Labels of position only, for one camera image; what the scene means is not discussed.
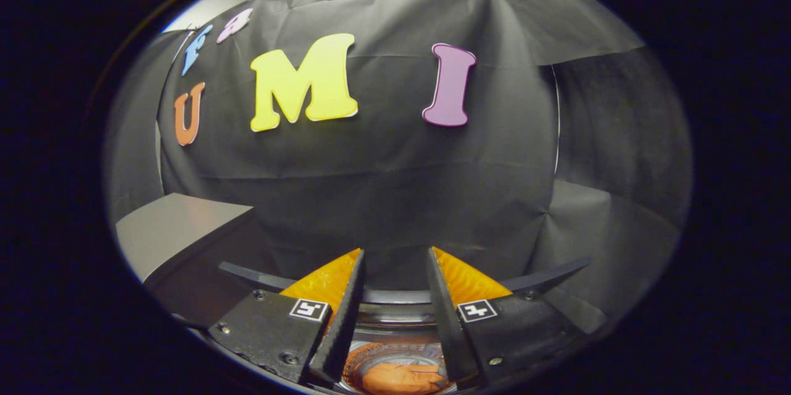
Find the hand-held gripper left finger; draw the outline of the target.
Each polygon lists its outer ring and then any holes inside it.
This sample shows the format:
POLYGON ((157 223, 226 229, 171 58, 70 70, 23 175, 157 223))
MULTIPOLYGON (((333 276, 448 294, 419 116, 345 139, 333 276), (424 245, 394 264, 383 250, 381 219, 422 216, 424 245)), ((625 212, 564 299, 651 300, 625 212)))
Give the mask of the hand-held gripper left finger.
POLYGON ((253 291, 209 328, 228 352, 291 383, 338 383, 365 283, 365 253, 355 249, 285 291, 253 291))

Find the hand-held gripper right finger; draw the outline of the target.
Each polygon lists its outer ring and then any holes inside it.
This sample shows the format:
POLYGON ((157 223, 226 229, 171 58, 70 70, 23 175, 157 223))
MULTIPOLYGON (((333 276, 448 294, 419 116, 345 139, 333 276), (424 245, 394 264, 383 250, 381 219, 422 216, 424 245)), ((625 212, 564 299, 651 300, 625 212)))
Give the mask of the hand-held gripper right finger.
POLYGON ((584 341, 581 328, 535 288, 512 292, 436 247, 429 295, 453 383, 512 383, 542 372, 584 341))

